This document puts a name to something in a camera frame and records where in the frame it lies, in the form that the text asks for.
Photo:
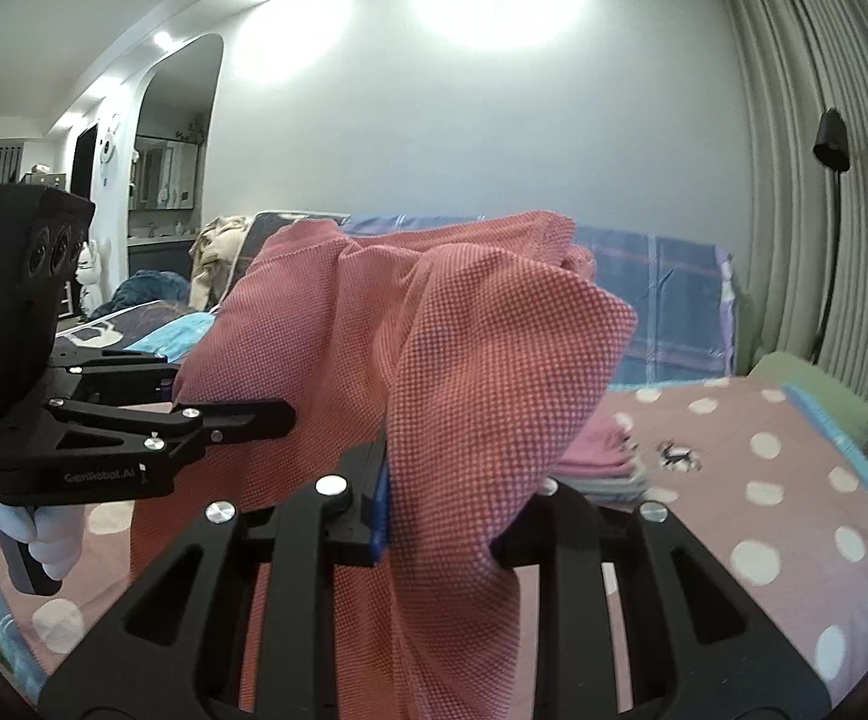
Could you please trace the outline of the left hand white glove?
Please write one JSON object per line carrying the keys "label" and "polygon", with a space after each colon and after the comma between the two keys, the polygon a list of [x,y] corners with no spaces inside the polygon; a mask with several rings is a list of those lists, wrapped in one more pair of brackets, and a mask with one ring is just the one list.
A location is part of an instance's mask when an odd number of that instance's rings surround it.
{"label": "left hand white glove", "polygon": [[0,502],[0,533],[29,548],[52,580],[63,580],[82,554],[86,509],[82,505],[40,507],[33,512]]}

